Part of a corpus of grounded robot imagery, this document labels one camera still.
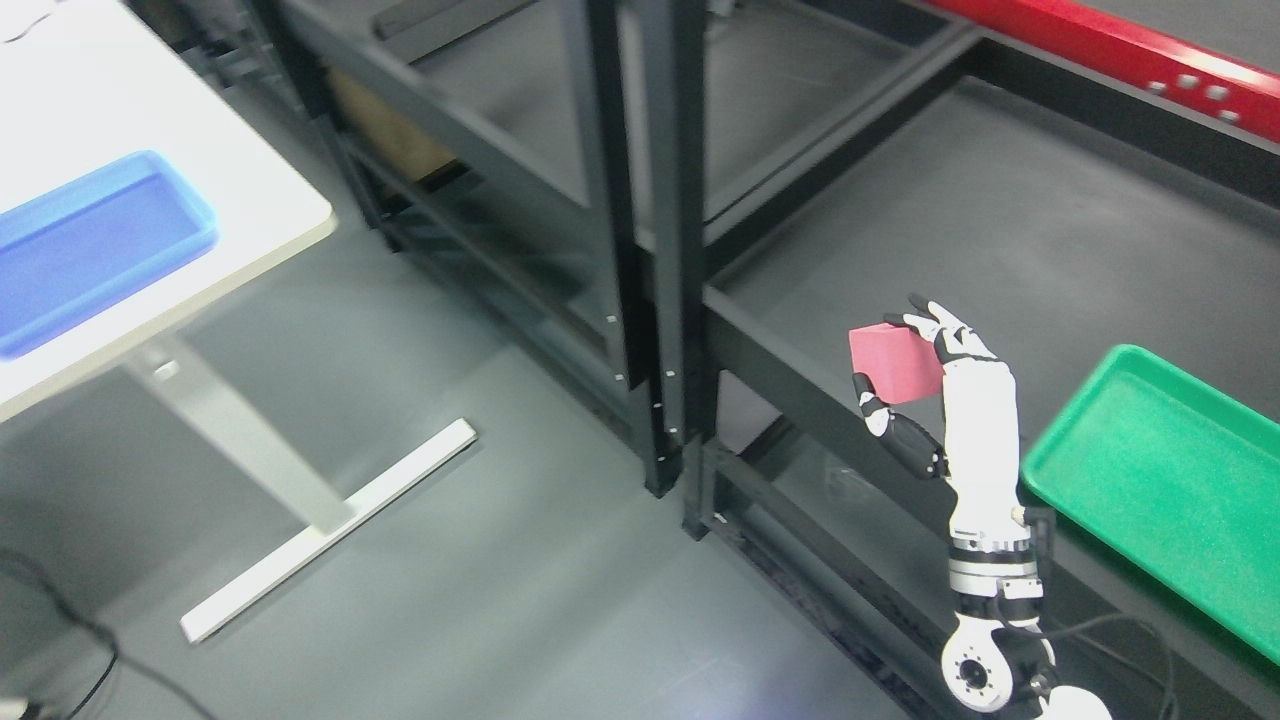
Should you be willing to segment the white robot forearm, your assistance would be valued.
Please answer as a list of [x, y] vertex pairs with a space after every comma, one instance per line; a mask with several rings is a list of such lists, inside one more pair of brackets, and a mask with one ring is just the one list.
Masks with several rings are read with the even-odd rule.
[[1052, 542], [1056, 514], [1030, 509], [1025, 519], [1018, 539], [952, 537], [956, 626], [940, 655], [943, 682], [964, 708], [986, 719], [1111, 719], [1100, 696], [1065, 683], [1041, 628], [1038, 552]]

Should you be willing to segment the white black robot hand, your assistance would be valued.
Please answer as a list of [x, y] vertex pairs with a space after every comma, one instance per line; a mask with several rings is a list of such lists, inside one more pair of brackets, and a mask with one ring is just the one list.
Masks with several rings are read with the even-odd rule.
[[884, 319], [931, 343], [940, 360], [943, 438], [897, 413], [869, 375], [856, 373], [852, 383], [863, 421], [904, 468], [923, 479], [945, 480], [952, 489], [952, 538], [986, 550], [1028, 542], [1030, 530], [1018, 500], [1020, 437], [1012, 372], [943, 305], [919, 293], [910, 293], [909, 301], [910, 311]]

